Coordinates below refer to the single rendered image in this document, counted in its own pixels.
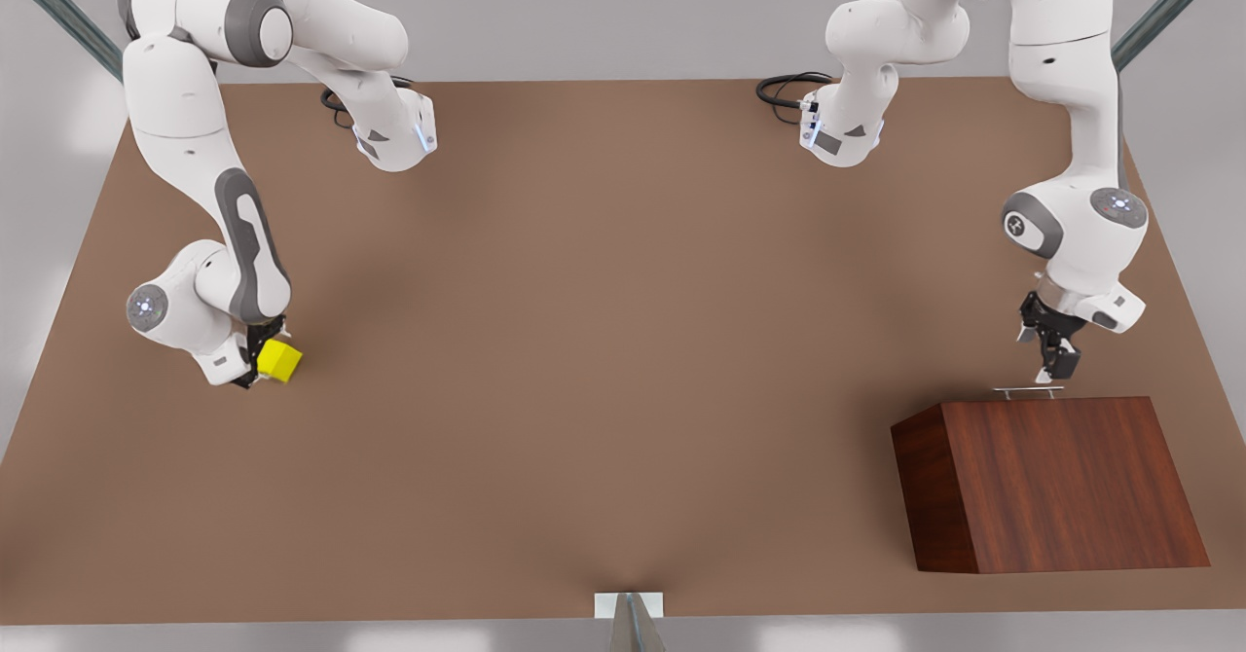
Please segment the yellow cube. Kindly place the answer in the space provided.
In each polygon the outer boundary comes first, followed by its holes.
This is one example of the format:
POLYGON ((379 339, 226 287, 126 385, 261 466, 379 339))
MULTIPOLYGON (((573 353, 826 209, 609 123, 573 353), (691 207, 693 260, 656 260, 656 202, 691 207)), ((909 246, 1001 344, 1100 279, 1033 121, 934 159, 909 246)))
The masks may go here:
POLYGON ((255 369, 259 376, 289 381, 302 358, 303 353, 295 347, 279 339, 268 339, 263 342, 255 358, 255 369))

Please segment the white post foot plate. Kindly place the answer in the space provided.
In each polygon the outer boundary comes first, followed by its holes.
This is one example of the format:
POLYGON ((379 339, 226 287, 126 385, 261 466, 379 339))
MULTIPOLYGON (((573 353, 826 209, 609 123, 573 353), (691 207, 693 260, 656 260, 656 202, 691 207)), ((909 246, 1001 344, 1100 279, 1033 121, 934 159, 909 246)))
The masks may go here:
POLYGON ((667 616, 664 593, 596 593, 596 618, 614 618, 618 601, 628 596, 632 596, 635 603, 644 603, 650 618, 667 616))

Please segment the silver frame post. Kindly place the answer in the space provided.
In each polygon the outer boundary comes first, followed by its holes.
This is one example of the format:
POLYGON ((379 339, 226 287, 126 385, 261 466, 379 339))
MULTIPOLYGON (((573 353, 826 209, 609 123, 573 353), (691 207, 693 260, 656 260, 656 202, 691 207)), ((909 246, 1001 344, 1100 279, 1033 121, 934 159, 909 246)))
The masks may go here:
POLYGON ((667 652, 640 593, 618 593, 609 652, 667 652))
POLYGON ((1113 45, 1111 60, 1116 72, 1124 71, 1191 4, 1192 0, 1155 0, 1113 45))
POLYGON ((92 17, 88 17, 74 0, 34 0, 59 27, 96 59, 110 75, 122 81, 122 54, 92 17))

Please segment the dark wooden drawer cabinet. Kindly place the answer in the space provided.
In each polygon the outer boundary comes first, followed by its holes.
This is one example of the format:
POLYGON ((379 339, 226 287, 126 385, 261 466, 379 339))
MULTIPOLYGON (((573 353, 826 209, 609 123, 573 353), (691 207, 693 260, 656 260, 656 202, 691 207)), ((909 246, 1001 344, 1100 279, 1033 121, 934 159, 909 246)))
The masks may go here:
POLYGON ((1209 563, 1148 396, 944 401, 891 435, 922 571, 1209 563))

